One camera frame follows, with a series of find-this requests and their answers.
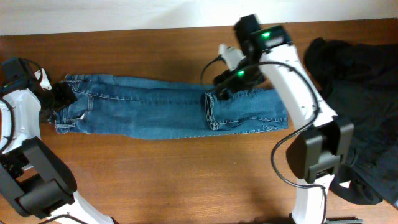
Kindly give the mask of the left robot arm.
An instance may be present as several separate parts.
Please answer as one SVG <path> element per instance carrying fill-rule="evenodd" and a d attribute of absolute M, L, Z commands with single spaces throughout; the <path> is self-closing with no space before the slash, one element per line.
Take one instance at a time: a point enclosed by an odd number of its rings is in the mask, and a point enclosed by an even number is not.
<path fill-rule="evenodd" d="M 115 223 L 80 195 L 71 170 L 42 142 L 40 110 L 27 87 L 1 87 L 1 195 L 42 223 Z"/>

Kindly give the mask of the blue denim jeans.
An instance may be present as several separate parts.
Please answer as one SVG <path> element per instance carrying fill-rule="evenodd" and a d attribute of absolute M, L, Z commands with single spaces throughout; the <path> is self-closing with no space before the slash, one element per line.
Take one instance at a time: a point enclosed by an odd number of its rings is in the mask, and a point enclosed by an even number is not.
<path fill-rule="evenodd" d="M 219 100 L 199 84 L 113 75 L 67 75 L 77 101 L 57 112 L 60 134 L 120 134 L 168 140 L 279 131 L 288 112 L 275 90 Z"/>

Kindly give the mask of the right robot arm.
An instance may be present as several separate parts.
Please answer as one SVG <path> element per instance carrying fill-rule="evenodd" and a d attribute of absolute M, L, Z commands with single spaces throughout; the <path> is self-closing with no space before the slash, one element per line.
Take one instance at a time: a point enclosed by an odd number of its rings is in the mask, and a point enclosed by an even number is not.
<path fill-rule="evenodd" d="M 296 188 L 296 199 L 289 223 L 329 223 L 326 218 L 330 185 L 345 161 L 354 126 L 339 117 L 319 94 L 305 71 L 288 32 L 282 25 L 263 29 L 254 14 L 244 16 L 233 27 L 239 48 L 219 46 L 219 58 L 228 69 L 214 79 L 213 92 L 221 100 L 233 93 L 252 90 L 269 80 L 279 94 L 294 125 L 287 140 L 287 163 L 296 176 L 286 179 L 275 160 L 272 168 L 281 180 Z"/>

